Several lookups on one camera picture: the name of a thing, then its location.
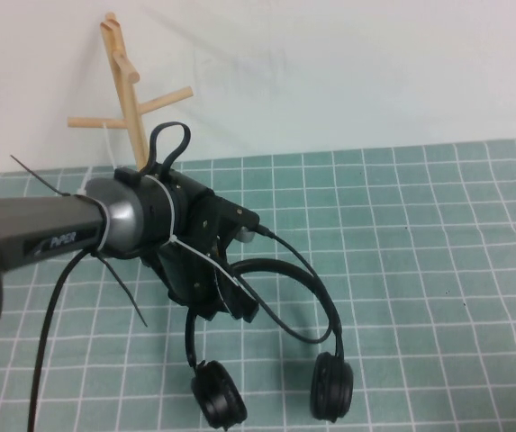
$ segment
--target black cable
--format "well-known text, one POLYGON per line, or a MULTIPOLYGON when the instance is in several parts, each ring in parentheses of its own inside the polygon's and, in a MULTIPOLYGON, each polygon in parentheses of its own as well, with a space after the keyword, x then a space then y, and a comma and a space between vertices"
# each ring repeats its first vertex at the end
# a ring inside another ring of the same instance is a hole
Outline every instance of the black cable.
POLYGON ((243 285, 243 287, 246 289, 246 291, 251 295, 256 302, 259 303, 261 308, 266 312, 267 315, 283 330, 285 333, 290 335, 293 338, 296 338, 297 340, 304 342, 305 344, 311 344, 311 345, 318 345, 322 342, 324 342, 327 338, 330 337, 331 331, 332 331, 332 325, 331 321, 328 323, 328 328, 326 329, 326 332, 317 338, 311 338, 304 335, 299 334, 295 330, 293 330, 291 327, 289 327, 287 324, 285 324, 282 319, 280 319, 276 313, 267 305, 267 303, 262 299, 259 294, 251 287, 251 285, 246 282, 246 280, 241 277, 239 273, 236 273, 235 270, 231 269, 233 275, 240 281, 240 283, 243 285))
POLYGON ((197 315, 191 309, 187 310, 186 316, 186 357, 187 363, 193 369, 197 367, 197 357, 195 355, 195 319, 197 315))
POLYGON ((43 319, 43 325, 41 326, 40 343, 38 345, 38 353, 35 357, 35 367, 33 368, 33 379, 32 379, 32 393, 30 395, 30 415, 27 420, 28 432, 33 432, 35 427, 35 411, 38 406, 38 393, 40 391, 40 379, 41 379, 41 367, 43 366, 43 357, 45 354, 45 346, 48 342, 48 335, 50 333, 51 319, 53 318, 53 312, 58 304, 59 294, 63 288, 64 283, 68 279, 69 274, 79 262, 90 253, 88 249, 84 249, 77 253, 68 265, 63 269, 59 275, 59 279, 56 282, 56 286, 51 294, 50 303, 48 309, 45 312, 45 318, 43 319))
MULTIPOLYGON (((293 265, 287 263, 286 261, 282 261, 279 259, 273 258, 251 258, 243 261, 239 261, 231 265, 231 269, 233 273, 236 275, 238 280, 244 285, 244 288, 248 289, 245 280, 242 282, 242 277, 240 275, 244 275, 246 273, 256 273, 256 272, 264 272, 264 273, 274 273, 277 275, 284 275, 291 279, 294 279, 299 284, 305 286, 310 292, 316 296, 316 298, 320 301, 321 306, 323 307, 324 312, 328 316, 328 320, 330 321, 328 325, 328 329, 326 333, 321 337, 323 341, 325 341, 331 331, 333 330, 336 333, 336 353, 339 355, 343 352, 343 346, 341 342, 341 323, 339 322, 339 315, 336 311, 333 302, 330 299, 330 296, 327 294, 325 287, 318 280, 316 280, 311 274, 308 274, 306 271, 298 267, 297 265, 293 265)), ((257 302, 260 303, 262 308, 263 304, 260 302, 261 299, 256 298, 250 290, 249 293, 256 299, 257 302)))
POLYGON ((296 249, 295 247, 293 247, 292 245, 290 245, 287 241, 285 241, 283 238, 277 236, 277 234, 272 231, 271 229, 268 229, 266 227, 264 227, 263 225, 258 225, 256 227, 256 232, 257 234, 261 235, 261 236, 264 236, 264 237, 268 237, 270 239, 273 239, 275 241, 277 241, 280 245, 284 246, 287 250, 289 250, 290 252, 292 252, 292 254, 294 254, 294 256, 300 260, 300 262, 303 264, 303 266, 305 268, 308 269, 308 271, 312 274, 313 277, 315 277, 318 281, 320 281, 320 284, 323 284, 323 282, 321 281, 320 277, 318 276, 318 274, 315 272, 315 270, 313 269, 313 267, 310 265, 310 263, 308 263, 308 261, 303 257, 302 254, 300 254, 296 249))

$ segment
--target wooden stand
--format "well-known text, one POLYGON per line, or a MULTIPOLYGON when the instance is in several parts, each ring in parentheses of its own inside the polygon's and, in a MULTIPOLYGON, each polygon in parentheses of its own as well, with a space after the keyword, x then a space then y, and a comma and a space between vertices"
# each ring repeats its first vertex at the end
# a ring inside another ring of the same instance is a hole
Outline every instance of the wooden stand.
POLYGON ((123 43, 122 28, 116 21, 115 14, 108 13, 105 16, 105 21, 100 24, 100 30, 112 69, 115 90, 122 106, 123 119, 68 117, 68 127, 127 129, 133 148, 133 156, 135 156, 137 167, 140 169, 146 165, 149 153, 148 141, 141 120, 142 114, 150 113, 191 97, 194 92, 191 87, 185 87, 146 103, 138 103, 133 85, 140 81, 140 74, 128 60, 123 43))

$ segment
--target white cable tie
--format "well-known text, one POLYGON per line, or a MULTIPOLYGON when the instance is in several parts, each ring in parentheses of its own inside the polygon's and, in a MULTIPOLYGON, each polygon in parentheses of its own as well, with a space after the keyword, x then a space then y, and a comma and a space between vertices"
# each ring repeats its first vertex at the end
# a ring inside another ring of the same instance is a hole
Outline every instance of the white cable tie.
POLYGON ((80 195, 86 194, 86 185, 89 181, 89 177, 92 175, 92 170, 94 169, 93 166, 88 166, 86 174, 84 175, 84 179, 81 181, 81 186, 79 186, 79 189, 77 189, 77 193, 80 195))
POLYGON ((84 195, 85 198, 93 201, 94 203, 96 203, 97 205, 99 205, 102 210, 104 211, 104 214, 105 214, 105 227, 104 227, 104 235, 102 235, 102 239, 99 243, 99 246, 97 247, 96 251, 100 251, 102 250, 102 248, 104 248, 104 245, 105 245, 105 241, 107 240, 107 236, 109 235, 110 233, 110 225, 111 225, 111 222, 110 222, 110 212, 107 210, 107 206, 99 201, 99 200, 96 200, 96 198, 92 197, 92 196, 87 196, 85 193, 79 193, 79 195, 84 195))
MULTIPOLYGON (((176 234, 174 233, 174 227, 175 227, 175 223, 176 223, 176 209, 174 208, 174 201, 171 199, 171 195, 169 194, 169 190, 166 188, 166 186, 161 183, 156 177, 154 177, 153 175, 146 175, 147 178, 153 180, 154 182, 156 182, 162 189, 163 191, 166 193, 166 196, 167 196, 167 202, 169 203, 169 210, 171 212, 171 222, 169 223, 169 237, 167 239, 167 242, 164 243, 162 245, 165 246, 167 245, 168 243, 174 243, 174 244, 177 244, 179 246, 181 246, 182 248, 186 248, 187 250, 189 250, 190 252, 193 252, 194 254, 198 255, 200 258, 204 259, 205 261, 207 261, 208 263, 210 263, 212 266, 214 266, 215 268, 217 268, 219 271, 221 271, 228 279, 231 280, 231 282, 234 284, 234 285, 237 285, 237 286, 240 286, 240 284, 238 283, 238 281, 236 281, 232 276, 231 274, 229 274, 228 272, 226 272, 221 265, 219 265, 218 263, 216 263, 214 260, 212 260, 210 257, 208 257, 207 255, 204 255, 203 253, 201 253, 200 251, 194 249, 193 247, 187 245, 186 243, 184 243, 182 240, 180 240, 179 238, 177 238, 176 234)), ((227 303, 225 302, 225 300, 223 299, 223 296, 222 296, 222 290, 220 290, 220 286, 218 285, 218 294, 220 295, 220 299, 222 299, 222 303, 223 305, 225 306, 225 309, 230 313, 231 316, 233 316, 233 313, 231 313, 231 310, 230 308, 228 307, 227 303)))
POLYGON ((104 138, 105 138, 105 149, 107 150, 107 156, 110 158, 110 162, 112 163, 113 169, 117 168, 115 165, 115 159, 113 158, 113 151, 112 151, 112 143, 110 142, 110 136, 109 133, 107 133, 107 125, 103 123, 104 125, 104 138))

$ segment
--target headphones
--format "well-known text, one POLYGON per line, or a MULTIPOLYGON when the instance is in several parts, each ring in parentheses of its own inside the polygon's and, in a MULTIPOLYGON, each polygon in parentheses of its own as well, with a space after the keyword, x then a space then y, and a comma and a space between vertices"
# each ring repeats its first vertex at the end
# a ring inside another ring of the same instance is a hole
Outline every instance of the headphones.
MULTIPOLYGON (((354 375, 351 366, 344 359, 338 313, 320 278, 305 272, 296 265, 269 258, 249 259, 227 265, 227 267, 250 294, 253 294, 253 290, 245 283, 241 275, 269 272, 288 276, 304 285, 315 295, 330 321, 324 336, 319 339, 309 339, 295 333, 285 324, 280 327, 303 342, 312 344, 321 343, 320 340, 323 341, 331 332, 334 333, 335 354, 321 353, 315 362, 310 391, 310 411, 315 419, 328 420, 332 423, 338 418, 344 417, 351 404, 354 375)), ((186 318, 186 356, 187 362, 195 373, 191 381, 191 389, 209 425, 212 428, 228 430, 228 428, 243 422, 248 417, 248 411, 235 383, 222 364, 216 361, 197 363, 195 355, 196 317, 197 314, 189 309, 186 318)))

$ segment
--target green cutting mat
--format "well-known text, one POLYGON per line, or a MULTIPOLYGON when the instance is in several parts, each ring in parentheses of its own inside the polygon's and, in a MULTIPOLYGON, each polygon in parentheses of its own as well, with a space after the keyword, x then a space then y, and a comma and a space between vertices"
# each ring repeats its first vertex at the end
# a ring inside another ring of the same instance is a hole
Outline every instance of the green cutting mat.
MULTIPOLYGON (((319 347, 251 324, 199 322, 198 357, 225 363, 248 407, 246 432, 516 431, 516 141, 382 148, 177 164, 256 210, 327 282, 355 374, 351 411, 314 421, 319 347)), ((86 169, 44 173, 68 192, 86 169)), ((111 174, 95 168, 93 176, 111 174)), ((0 175, 0 197, 48 195, 0 175)), ((231 260, 290 256, 271 241, 231 260)), ((25 430, 32 367, 50 291, 69 256, 5 278, 0 322, 0 431, 25 430)), ((212 430, 189 390, 186 311, 138 261, 113 262, 148 328, 104 267, 69 278, 46 354, 39 431, 212 430)), ((251 282, 310 335, 326 319, 286 279, 251 282)), ((331 350, 328 342, 322 349, 331 350)))

